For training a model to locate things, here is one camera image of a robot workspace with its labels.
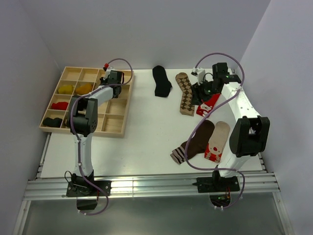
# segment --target wooden box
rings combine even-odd
[[[123,72],[125,74],[124,82],[127,82],[131,77],[131,72],[125,70],[123,70]],[[40,129],[46,132],[70,133],[69,128],[65,125],[69,106],[66,111],[63,111],[54,110],[51,108],[51,105],[61,101],[70,104],[73,95],[76,95],[76,88],[86,83],[90,83],[93,87],[92,89],[95,90],[100,85],[100,78],[103,77],[104,74],[105,72],[103,69],[65,67],[61,79],[49,102],[45,115],[40,123]],[[134,76],[129,84],[122,86],[122,92],[118,98],[111,99],[98,107],[98,125],[94,132],[95,136],[120,138],[124,136],[133,82]],[[59,94],[58,89],[63,85],[72,85],[74,87],[73,93]],[[43,120],[45,118],[61,118],[63,121],[60,127],[48,127],[43,125]]]

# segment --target black mounting plate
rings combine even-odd
[[[198,187],[198,193],[205,192],[226,192],[227,187],[231,192],[240,191],[238,178],[236,176],[231,178],[223,178],[227,182],[222,182],[222,184],[213,184],[213,177],[198,177],[197,182],[193,185]]]
[[[101,188],[104,192],[107,193],[107,196],[110,195],[111,192],[111,181],[109,180],[97,180],[94,181],[94,184]],[[72,186],[69,184],[67,186],[67,197],[96,197],[98,194],[97,190],[93,191],[89,195],[82,194],[79,190],[75,190],[75,188],[72,188]],[[99,192],[99,196],[105,196],[102,192]]]

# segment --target sock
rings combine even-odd
[[[156,82],[155,96],[167,97],[171,91],[172,84],[166,76],[165,69],[158,65],[152,69],[153,78]]]
[[[60,127],[61,123],[62,123],[62,119],[58,117],[56,117],[55,119],[47,117],[43,120],[43,125],[49,126],[49,127]]]
[[[92,85],[90,83],[87,83],[81,87],[76,88],[76,93],[80,95],[88,94],[92,91]]]
[[[204,117],[205,115],[207,115],[207,113],[209,111],[211,111],[211,109],[213,109],[213,107],[215,106],[217,100],[219,99],[221,94],[214,94],[212,96],[212,98],[210,98],[209,101],[204,102],[202,105],[199,105],[197,108],[196,113],[202,117]]]
[[[68,106],[68,102],[58,102],[58,103],[53,103],[51,105],[51,109],[66,110],[67,106]]]
[[[201,124],[201,126],[198,128],[194,137],[191,139],[189,143],[188,152],[187,152],[188,159],[192,159],[198,153],[205,152],[205,148],[207,146],[207,143],[213,131],[214,131],[214,124],[210,122],[209,120],[205,120]],[[178,148],[172,151],[171,157],[178,164],[181,164],[185,161],[184,154],[185,154],[186,143],[187,142],[182,143]]]
[[[73,86],[72,85],[64,85],[58,89],[59,94],[73,94]]]
[[[180,72],[176,75],[175,80],[177,81],[182,91],[179,111],[181,114],[193,116],[195,112],[195,106],[191,104],[192,92],[188,75],[184,72]]]
[[[207,144],[204,157],[213,162],[219,163],[227,142],[230,127],[226,122],[219,121],[215,125],[212,137]]]

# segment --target wall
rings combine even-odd
[[[214,51],[241,59],[269,2],[21,0],[61,68],[124,57],[137,69],[191,68]]]
[[[0,1],[0,231],[11,234],[46,134],[38,128],[60,71],[17,0]]]
[[[272,0],[243,58],[245,91],[271,121],[266,166],[294,230],[313,233],[313,1]]]

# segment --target sock cuff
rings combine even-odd
[[[177,164],[182,164],[186,161],[185,159],[185,150],[183,147],[179,146],[178,148],[174,149],[170,156]]]

